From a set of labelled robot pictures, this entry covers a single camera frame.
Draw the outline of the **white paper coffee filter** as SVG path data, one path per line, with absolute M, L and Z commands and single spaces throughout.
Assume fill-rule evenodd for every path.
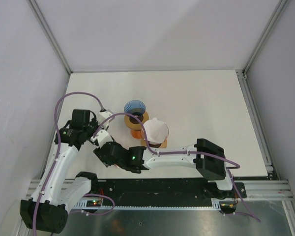
M 144 130 L 141 130 L 142 139 L 145 140 L 146 135 L 149 143 L 161 144 L 165 142 L 169 135 L 169 128 L 166 122 L 158 120 L 157 118 L 147 120 L 143 126 Z

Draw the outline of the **blue glass dripper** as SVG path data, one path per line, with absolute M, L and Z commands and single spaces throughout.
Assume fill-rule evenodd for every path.
M 146 106 L 142 101 L 131 100 L 124 106 L 124 112 L 137 117 L 142 117 L 146 111 Z

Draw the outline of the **orange glass carafe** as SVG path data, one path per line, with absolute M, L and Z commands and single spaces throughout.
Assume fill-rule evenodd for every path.
M 141 139 L 144 136 L 142 130 L 130 130 L 131 136 L 135 139 Z

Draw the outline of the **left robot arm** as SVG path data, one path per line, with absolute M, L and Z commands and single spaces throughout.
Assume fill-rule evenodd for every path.
M 75 109 L 72 118 L 55 138 L 53 159 L 29 200 L 21 200 L 20 216 L 29 229 L 59 234 L 65 228 L 68 215 L 86 194 L 98 193 L 97 175 L 79 172 L 71 185 L 62 190 L 65 177 L 81 146 L 98 128 L 96 115 L 90 110 Z

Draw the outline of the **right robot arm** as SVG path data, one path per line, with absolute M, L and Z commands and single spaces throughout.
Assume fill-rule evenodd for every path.
M 107 167 L 116 165 L 123 170 L 140 174 L 160 167 L 188 167 L 197 170 L 206 180 L 214 181 L 217 192 L 229 197 L 235 191 L 226 170 L 224 149 L 207 139 L 198 139 L 194 145 L 170 150 L 145 146 L 124 148 L 111 141 L 96 148 L 93 153 Z

